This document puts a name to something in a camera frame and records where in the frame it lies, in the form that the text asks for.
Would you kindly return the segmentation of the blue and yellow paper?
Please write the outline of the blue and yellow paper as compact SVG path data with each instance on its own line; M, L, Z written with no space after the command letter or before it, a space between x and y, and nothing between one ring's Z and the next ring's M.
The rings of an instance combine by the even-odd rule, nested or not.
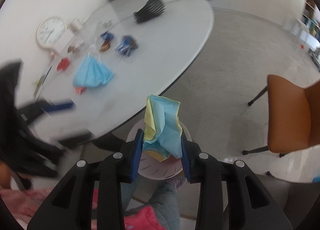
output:
M163 96L149 95L146 99L143 151L159 162L182 157L179 109L179 101Z

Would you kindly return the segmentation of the black foam net sleeve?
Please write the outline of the black foam net sleeve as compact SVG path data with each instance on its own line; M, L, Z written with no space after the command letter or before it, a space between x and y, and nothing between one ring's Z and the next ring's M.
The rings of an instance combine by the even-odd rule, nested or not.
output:
M160 16L164 10L163 0L148 0L139 11L133 13L133 17L135 22L140 24Z

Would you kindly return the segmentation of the white paper sheet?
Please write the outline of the white paper sheet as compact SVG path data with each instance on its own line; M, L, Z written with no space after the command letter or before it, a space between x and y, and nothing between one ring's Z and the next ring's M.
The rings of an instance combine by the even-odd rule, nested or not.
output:
M47 79L51 69L52 69L52 66L47 68L45 70L45 72L41 75L40 79L34 83L35 84L35 90L34 90L34 93L33 93L33 97L36 97L38 95L39 90L44 85L44 82Z

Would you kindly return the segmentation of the pink crumpled wrapper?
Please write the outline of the pink crumpled wrapper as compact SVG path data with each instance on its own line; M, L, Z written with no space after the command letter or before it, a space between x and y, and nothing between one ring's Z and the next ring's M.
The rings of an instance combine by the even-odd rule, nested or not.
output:
M75 92L78 95L81 95L86 90L86 87L76 87Z

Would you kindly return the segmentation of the red crumpled paper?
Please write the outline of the red crumpled paper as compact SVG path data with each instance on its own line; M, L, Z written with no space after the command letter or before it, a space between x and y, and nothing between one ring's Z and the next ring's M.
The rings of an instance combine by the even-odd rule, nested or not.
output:
M70 64L71 64L71 61L69 60L69 58L64 57L61 59L61 61L57 65L56 70L57 71L66 71Z

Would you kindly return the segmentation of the blue disposable face mask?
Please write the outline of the blue disposable face mask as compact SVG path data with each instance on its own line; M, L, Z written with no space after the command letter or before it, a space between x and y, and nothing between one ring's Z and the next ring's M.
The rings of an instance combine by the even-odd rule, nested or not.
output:
M87 55L75 72L74 87L96 88L105 86L112 79L113 71L94 56Z

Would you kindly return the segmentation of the blue and brown wrapper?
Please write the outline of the blue and brown wrapper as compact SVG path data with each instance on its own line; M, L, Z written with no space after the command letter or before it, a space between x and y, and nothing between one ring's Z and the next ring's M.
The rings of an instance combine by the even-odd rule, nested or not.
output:
M111 41L110 41L110 40L104 41L104 42L102 43L102 45L100 46L99 51L100 51L100 52L105 52L105 51L107 51L107 50L110 48L110 46L111 46Z

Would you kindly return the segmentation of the dark blue wrapper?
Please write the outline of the dark blue wrapper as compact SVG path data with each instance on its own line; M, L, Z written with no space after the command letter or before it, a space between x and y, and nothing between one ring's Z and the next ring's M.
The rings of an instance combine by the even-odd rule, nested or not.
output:
M111 41L114 38L114 34L112 32L106 31L103 34L100 35L100 38L103 41Z

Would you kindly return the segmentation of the blue and white wrapper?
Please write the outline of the blue and white wrapper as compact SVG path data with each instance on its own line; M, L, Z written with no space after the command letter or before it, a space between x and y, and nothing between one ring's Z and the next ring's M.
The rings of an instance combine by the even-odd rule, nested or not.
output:
M121 38L120 45L115 48L115 51L123 56L130 57L132 51L138 49L138 47L136 40L132 36L125 35Z

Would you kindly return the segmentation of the orange leather chair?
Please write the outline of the orange leather chair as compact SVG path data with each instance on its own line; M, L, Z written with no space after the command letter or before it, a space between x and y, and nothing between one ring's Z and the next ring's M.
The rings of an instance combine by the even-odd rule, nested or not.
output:
M244 150L242 155L270 151L283 157L319 145L319 81L303 88L269 74L266 87L247 105L264 93L268 93L267 145Z

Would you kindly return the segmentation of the white round wall clock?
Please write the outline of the white round wall clock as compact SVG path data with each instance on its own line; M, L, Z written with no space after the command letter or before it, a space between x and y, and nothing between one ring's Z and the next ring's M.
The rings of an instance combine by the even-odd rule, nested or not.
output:
M43 49L52 49L66 30L67 26L61 17L51 16L38 27L36 32L37 44Z

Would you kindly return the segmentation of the white wall socket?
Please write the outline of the white wall socket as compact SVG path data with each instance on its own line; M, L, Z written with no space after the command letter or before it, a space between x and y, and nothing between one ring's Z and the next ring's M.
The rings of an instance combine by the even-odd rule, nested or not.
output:
M78 32L82 29L84 26L83 20L76 18L74 19L71 23L69 23L68 27L73 31L73 32Z

